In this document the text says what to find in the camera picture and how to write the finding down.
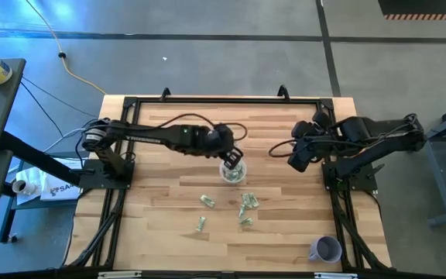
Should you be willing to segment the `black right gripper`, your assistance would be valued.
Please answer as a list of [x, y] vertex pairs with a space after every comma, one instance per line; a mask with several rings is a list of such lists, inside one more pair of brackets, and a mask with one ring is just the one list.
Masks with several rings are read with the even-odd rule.
[[331, 152], [335, 140], [323, 129], [305, 129], [300, 135], [301, 150], [291, 154], [287, 163], [296, 171], [303, 173], [316, 157], [324, 157]]

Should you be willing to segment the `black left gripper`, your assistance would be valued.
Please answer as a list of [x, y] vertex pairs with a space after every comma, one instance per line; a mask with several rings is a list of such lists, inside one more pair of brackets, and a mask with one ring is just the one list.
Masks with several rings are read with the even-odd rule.
[[234, 136], [232, 130], [225, 124], [219, 123], [206, 135], [206, 151], [211, 155], [226, 154], [224, 165], [230, 170], [237, 167], [243, 154], [233, 150]]

